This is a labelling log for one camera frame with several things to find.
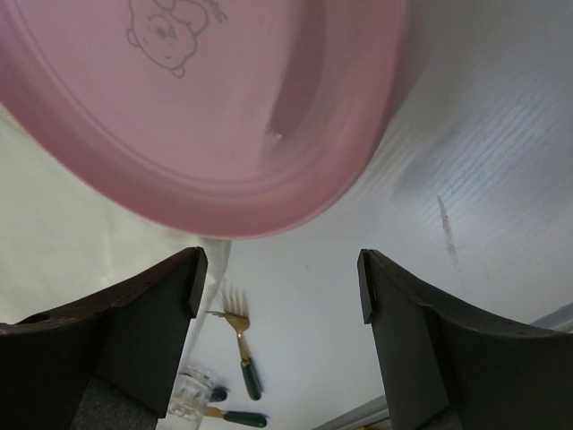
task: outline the glass cup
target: glass cup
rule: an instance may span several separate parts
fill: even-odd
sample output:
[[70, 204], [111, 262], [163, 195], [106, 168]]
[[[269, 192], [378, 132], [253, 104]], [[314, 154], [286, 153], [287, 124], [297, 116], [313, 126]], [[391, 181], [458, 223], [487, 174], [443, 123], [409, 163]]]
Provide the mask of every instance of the glass cup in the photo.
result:
[[197, 430], [201, 425], [205, 408], [215, 387], [213, 375], [196, 365], [182, 368], [175, 379], [167, 413], [183, 418]]

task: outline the fork handle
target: fork handle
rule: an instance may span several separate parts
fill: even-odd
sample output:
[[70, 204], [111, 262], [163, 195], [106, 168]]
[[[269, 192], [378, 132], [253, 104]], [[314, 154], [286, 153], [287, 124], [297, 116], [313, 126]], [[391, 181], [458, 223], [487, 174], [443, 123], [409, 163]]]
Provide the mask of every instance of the fork handle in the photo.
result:
[[250, 358], [241, 360], [241, 369], [243, 370], [244, 386], [247, 388], [249, 397], [253, 400], [261, 399], [261, 381], [257, 375], [254, 363]]

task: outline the bear face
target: bear face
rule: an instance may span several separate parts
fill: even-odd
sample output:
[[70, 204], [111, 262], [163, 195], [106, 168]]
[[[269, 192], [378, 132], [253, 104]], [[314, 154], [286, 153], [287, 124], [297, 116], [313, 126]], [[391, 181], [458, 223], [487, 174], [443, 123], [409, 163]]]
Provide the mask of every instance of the bear face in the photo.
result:
[[205, 9], [191, 0], [129, 0], [132, 25], [127, 39], [156, 65], [177, 78], [197, 51], [197, 36], [208, 25]]

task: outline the gold fork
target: gold fork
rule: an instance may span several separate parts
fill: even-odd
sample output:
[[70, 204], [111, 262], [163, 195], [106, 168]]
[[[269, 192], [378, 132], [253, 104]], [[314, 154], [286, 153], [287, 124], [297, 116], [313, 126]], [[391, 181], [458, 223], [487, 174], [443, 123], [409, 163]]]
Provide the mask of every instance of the gold fork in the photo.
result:
[[241, 356], [241, 370], [243, 371], [244, 385], [249, 393], [249, 397], [253, 400], [259, 400], [262, 392], [261, 382], [254, 363], [252, 362], [249, 349], [244, 341], [244, 332], [251, 326], [246, 300], [243, 297], [243, 303], [241, 304], [241, 300], [239, 300], [238, 296], [233, 292], [223, 292], [222, 297], [225, 312], [210, 311], [210, 314], [225, 318], [229, 325], [235, 330], [236, 341], [239, 346], [239, 355]]

